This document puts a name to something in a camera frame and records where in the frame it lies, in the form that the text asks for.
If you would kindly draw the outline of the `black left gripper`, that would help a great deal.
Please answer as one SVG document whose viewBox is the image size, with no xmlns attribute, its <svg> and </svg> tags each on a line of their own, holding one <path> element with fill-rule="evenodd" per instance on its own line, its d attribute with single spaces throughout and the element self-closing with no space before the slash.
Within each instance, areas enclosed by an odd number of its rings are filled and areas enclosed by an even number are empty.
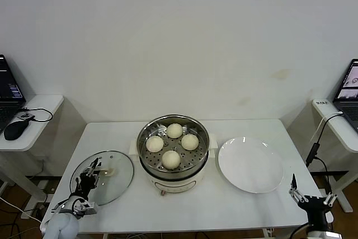
<svg viewBox="0 0 358 239">
<path fill-rule="evenodd" d="M 88 195 L 92 189 L 96 188 L 97 180 L 102 171 L 100 167 L 97 167 L 98 160 L 99 158 L 95 158 L 84 170 L 84 174 L 76 177 L 76 195 Z"/>
</svg>

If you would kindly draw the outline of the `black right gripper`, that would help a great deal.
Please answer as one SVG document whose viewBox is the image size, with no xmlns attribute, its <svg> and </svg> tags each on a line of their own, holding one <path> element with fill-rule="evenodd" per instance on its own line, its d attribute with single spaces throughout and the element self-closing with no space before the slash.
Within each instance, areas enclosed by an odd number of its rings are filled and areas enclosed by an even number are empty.
<svg viewBox="0 0 358 239">
<path fill-rule="evenodd" d="M 295 174 L 292 176 L 289 194 L 298 203 L 298 207 L 307 213 L 308 231 L 331 231 L 326 213 L 335 201 L 335 194 L 328 193 L 326 198 L 304 195 L 297 186 Z"/>
</svg>

